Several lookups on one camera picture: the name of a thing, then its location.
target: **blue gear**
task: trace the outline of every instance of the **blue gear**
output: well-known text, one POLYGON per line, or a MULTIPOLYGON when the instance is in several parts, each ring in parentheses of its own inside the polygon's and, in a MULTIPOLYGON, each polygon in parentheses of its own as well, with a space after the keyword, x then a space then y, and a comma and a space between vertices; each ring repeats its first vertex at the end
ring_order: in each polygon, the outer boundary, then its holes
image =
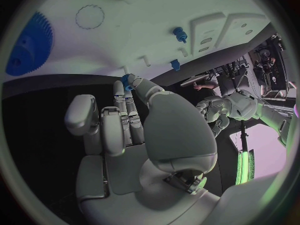
POLYGON ((38 69, 48 59, 52 45, 50 23, 43 14, 36 12, 15 43, 6 72, 12 76, 20 76, 38 69))
POLYGON ((123 86, 124 86, 125 90, 126 91, 131 91, 131 90, 133 90, 133 88, 128 83, 128 77, 129 77, 129 74, 126 74, 126 75, 122 76, 121 81, 123 83, 123 86))

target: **blue object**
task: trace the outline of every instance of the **blue object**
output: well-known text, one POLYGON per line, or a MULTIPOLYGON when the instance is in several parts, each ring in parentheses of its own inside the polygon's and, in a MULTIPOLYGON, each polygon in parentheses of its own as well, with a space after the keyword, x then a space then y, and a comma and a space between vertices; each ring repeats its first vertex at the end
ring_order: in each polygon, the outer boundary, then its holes
POLYGON ((123 83, 123 86, 124 86, 125 90, 126 91, 131 91, 131 90, 133 90, 133 88, 128 83, 128 76, 129 76, 129 74, 126 74, 126 75, 122 76, 121 81, 123 83))
POLYGON ((172 68, 177 72, 180 70, 180 63, 179 61, 176 59, 174 61, 171 61, 171 65, 172 65, 172 68))
POLYGON ((52 45, 52 28, 44 15, 36 12, 16 41, 6 72, 20 76, 38 69, 48 59, 52 45))
POLYGON ((182 27, 177 27, 173 30, 173 34, 176 36, 179 42, 183 42, 184 44, 187 43, 186 39, 188 35, 184 32, 182 27))

